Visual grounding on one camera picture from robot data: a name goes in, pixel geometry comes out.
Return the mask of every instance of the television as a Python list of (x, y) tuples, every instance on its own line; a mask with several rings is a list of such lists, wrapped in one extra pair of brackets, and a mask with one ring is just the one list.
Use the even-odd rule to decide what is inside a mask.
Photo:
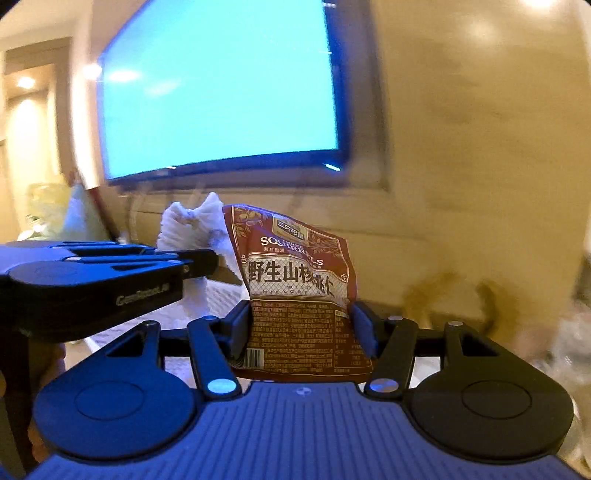
[(110, 184), (347, 160), (336, 4), (148, 0), (100, 56)]

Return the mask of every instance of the black circular pad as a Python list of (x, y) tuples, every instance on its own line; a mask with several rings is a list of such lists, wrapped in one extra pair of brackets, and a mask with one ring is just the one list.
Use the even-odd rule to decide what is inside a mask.
[(490, 419), (511, 419), (531, 405), (527, 390), (510, 382), (487, 380), (469, 385), (462, 392), (468, 410)]
[(76, 396), (76, 408), (95, 420), (117, 420), (133, 415), (144, 403), (144, 392), (127, 382), (102, 382)]
[(518, 367), (487, 368), (485, 360), (478, 368), (448, 367), (413, 391), (410, 414), (426, 438), (471, 460), (525, 461), (555, 452), (572, 422), (570, 397), (525, 362)]
[(192, 390), (142, 358), (88, 358), (37, 396), (34, 418), (49, 447), (82, 459), (118, 460), (179, 436), (196, 409)]

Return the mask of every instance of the ceiling light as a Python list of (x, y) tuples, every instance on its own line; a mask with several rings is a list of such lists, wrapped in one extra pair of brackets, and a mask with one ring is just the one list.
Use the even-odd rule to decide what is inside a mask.
[(533, 10), (546, 11), (554, 6), (556, 0), (522, 0), (526, 6)]
[(89, 80), (98, 79), (98, 77), (100, 77), (100, 74), (102, 73), (102, 71), (103, 71), (103, 69), (97, 63), (91, 63), (90, 65), (86, 65), (82, 69), (82, 73), (84, 74), (84, 77), (86, 77)]
[(31, 89), (35, 86), (35, 80), (31, 77), (21, 77), (18, 79), (17, 87)]

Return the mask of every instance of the nutrition label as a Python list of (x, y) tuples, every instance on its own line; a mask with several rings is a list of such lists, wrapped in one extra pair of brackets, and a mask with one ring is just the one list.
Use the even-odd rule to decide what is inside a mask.
[(255, 320), (248, 348), (262, 350), (256, 357), (264, 362), (260, 368), (279, 374), (371, 372), (371, 363), (339, 306), (328, 302), (254, 300), (252, 312)]

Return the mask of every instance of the barcode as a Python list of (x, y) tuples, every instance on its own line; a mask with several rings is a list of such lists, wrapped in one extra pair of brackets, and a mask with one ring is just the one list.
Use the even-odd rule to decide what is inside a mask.
[(265, 350), (262, 348), (247, 348), (244, 356), (244, 368), (264, 368)]

